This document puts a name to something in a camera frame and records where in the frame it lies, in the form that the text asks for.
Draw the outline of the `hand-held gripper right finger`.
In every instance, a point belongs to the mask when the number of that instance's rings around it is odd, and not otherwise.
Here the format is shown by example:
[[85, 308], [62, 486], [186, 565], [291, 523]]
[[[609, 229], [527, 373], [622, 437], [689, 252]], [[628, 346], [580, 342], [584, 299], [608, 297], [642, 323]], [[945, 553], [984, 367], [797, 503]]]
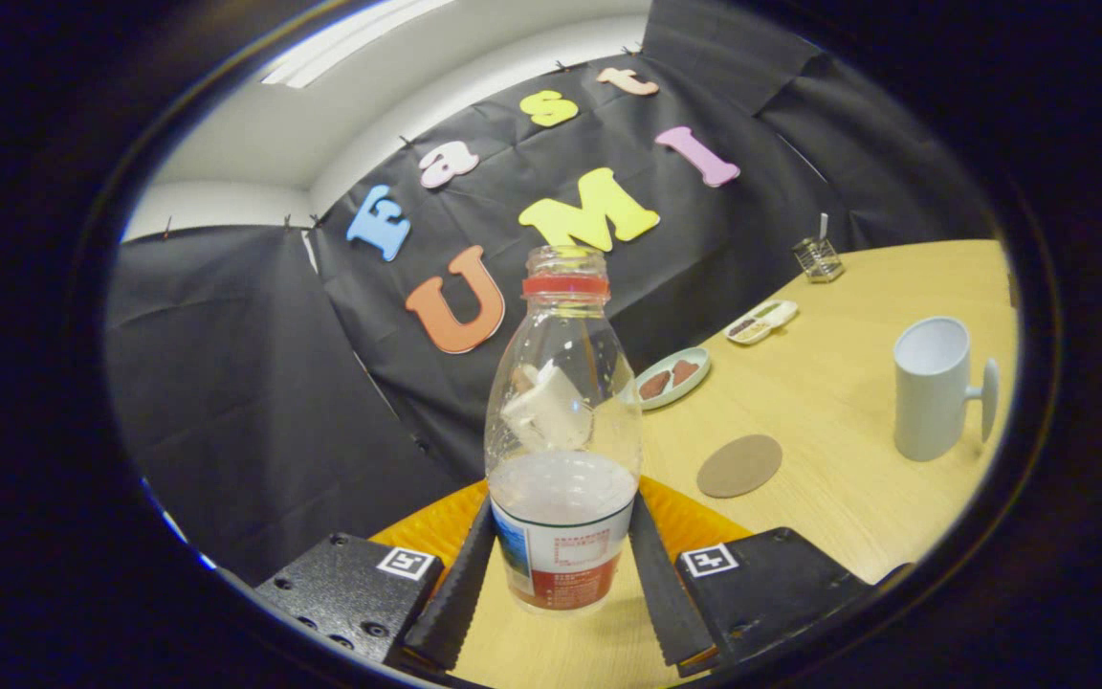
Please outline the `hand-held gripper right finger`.
[[798, 655], [906, 572], [866, 583], [790, 527], [752, 532], [650, 477], [629, 536], [665, 663], [683, 678]]

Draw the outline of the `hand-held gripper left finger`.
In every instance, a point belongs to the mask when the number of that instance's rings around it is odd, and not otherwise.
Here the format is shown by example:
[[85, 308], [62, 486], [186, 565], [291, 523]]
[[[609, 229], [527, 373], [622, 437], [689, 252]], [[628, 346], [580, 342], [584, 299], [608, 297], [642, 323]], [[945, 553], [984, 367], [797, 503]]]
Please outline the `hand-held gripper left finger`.
[[256, 592], [371, 661], [447, 672], [471, 629], [495, 537], [487, 483], [477, 481], [371, 538], [332, 532]]

